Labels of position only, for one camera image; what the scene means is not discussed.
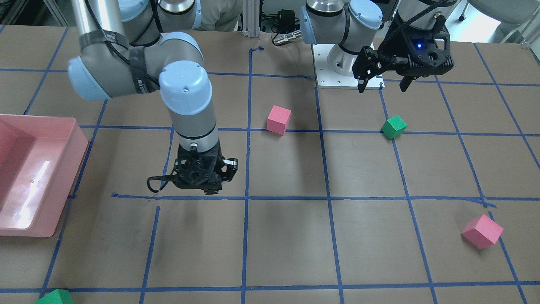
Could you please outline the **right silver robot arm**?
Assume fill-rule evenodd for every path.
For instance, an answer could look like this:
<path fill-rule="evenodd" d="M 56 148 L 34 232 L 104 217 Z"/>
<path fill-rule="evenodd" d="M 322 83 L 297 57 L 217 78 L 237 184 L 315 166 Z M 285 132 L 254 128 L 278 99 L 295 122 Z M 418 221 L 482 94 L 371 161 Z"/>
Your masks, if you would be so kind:
<path fill-rule="evenodd" d="M 67 68 L 85 100 L 160 92 L 179 148 L 170 175 L 151 181 L 217 194 L 233 179 L 224 158 L 204 56 L 187 30 L 200 27 L 198 0 L 73 0 L 81 55 Z"/>

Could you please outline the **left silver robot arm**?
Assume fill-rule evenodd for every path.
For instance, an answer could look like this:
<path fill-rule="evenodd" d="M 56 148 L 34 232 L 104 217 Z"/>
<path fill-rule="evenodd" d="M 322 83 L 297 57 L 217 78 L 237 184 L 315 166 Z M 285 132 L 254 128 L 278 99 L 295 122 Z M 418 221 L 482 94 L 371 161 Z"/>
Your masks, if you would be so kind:
<path fill-rule="evenodd" d="M 360 93 L 386 71 L 405 92 L 420 77 L 454 67 L 446 21 L 457 0 L 308 0 L 300 30 L 306 44 L 331 44 L 331 69 L 357 80 Z"/>

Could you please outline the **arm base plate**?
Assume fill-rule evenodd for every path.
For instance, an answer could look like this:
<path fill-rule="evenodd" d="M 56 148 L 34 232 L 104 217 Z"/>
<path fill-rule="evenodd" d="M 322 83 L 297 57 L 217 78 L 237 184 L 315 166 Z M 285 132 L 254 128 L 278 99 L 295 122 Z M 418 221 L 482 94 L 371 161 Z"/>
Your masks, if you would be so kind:
<path fill-rule="evenodd" d="M 339 73 L 345 68 L 351 68 L 356 58 L 344 53 L 339 47 L 333 52 L 333 47 L 333 44 L 312 45 L 317 86 L 325 89 L 357 90 L 359 83 L 351 71 L 347 75 Z"/>

